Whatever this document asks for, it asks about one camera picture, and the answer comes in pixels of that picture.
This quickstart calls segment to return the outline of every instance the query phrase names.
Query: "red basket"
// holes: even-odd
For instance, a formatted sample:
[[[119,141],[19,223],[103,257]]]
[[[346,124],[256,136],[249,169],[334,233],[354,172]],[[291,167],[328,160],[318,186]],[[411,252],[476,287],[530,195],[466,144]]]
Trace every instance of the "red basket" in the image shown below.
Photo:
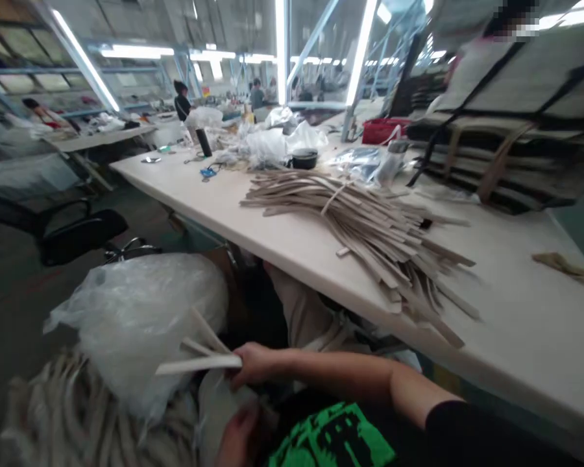
[[[379,145],[383,143],[387,146],[389,141],[396,139],[396,134],[389,138],[396,126],[402,127],[402,135],[406,136],[407,126],[411,123],[409,119],[391,118],[391,119],[373,119],[368,120],[363,124],[363,137],[361,142],[363,144]]]

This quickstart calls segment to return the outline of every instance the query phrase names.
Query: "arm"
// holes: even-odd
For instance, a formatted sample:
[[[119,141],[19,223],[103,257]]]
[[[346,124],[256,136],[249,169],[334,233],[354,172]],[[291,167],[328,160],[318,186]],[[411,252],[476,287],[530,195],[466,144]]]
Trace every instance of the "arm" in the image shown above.
[[[414,369],[382,357],[270,350],[258,344],[244,345],[236,354],[242,358],[243,368],[232,380],[233,389],[272,378],[292,379],[344,400],[391,405],[421,429],[436,405],[461,400]]]

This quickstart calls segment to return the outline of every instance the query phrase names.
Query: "black office chair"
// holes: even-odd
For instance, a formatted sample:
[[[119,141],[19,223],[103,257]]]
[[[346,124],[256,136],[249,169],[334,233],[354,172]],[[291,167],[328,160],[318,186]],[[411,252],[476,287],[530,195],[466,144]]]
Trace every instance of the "black office chair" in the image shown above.
[[[50,220],[68,206],[83,204],[83,218],[57,230],[47,232]],[[0,224],[5,224],[31,234],[37,244],[44,266],[59,266],[92,250],[104,249],[105,263],[124,261],[127,256],[139,253],[160,253],[159,248],[147,244],[140,237],[132,239],[123,248],[110,241],[128,229],[125,219],[113,210],[102,210],[91,214],[91,203],[85,198],[69,201],[48,210],[36,213],[10,200],[0,198]]]

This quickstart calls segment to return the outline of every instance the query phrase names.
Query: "white table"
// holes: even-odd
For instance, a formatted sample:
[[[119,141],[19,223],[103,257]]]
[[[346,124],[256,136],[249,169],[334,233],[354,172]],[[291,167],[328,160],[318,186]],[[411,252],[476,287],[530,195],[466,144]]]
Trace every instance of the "white table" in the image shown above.
[[[337,125],[338,115],[326,123]],[[327,154],[350,145],[331,135]],[[205,227],[271,262],[358,315],[389,330],[412,348],[499,397],[527,408],[584,441],[584,285],[535,263],[539,252],[557,251],[570,261],[583,257],[547,213],[519,217],[490,208],[438,202],[412,193],[406,200],[434,212],[468,219],[470,228],[433,227],[430,238],[477,262],[468,272],[445,278],[480,310],[475,322],[444,300],[444,321],[465,341],[457,350],[434,330],[421,329],[379,290],[351,255],[314,217],[262,217],[262,209],[241,208],[250,175],[221,171],[202,183],[199,169],[209,161],[183,161],[189,154],[143,156],[117,162],[137,188]],[[397,183],[403,189],[405,177]],[[420,179],[422,183],[431,183]]]
[[[130,130],[117,130],[111,132],[100,132],[90,136],[79,136],[72,139],[52,140],[46,141],[52,145],[63,157],[71,158],[82,166],[89,175],[97,180],[104,188],[112,191],[112,185],[102,177],[102,175],[95,169],[95,167],[86,159],[86,157],[78,154],[81,151],[88,149],[118,143],[127,139],[142,137],[148,133],[156,131],[156,127],[152,125],[141,125]]]

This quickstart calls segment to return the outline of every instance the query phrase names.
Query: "t-shirt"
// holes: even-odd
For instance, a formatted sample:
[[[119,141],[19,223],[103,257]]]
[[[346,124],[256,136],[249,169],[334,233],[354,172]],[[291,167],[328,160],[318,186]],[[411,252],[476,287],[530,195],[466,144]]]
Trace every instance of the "t-shirt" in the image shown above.
[[[436,406],[426,419],[425,431],[393,410],[345,402],[287,430],[287,436],[270,449],[264,462],[268,467],[581,465],[510,423],[460,401]]]
[[[181,121],[185,121],[188,118],[188,114],[190,114],[190,102],[188,102],[186,96],[175,96],[175,111]]]
[[[261,89],[251,89],[251,106],[253,110],[264,107],[264,91]]]

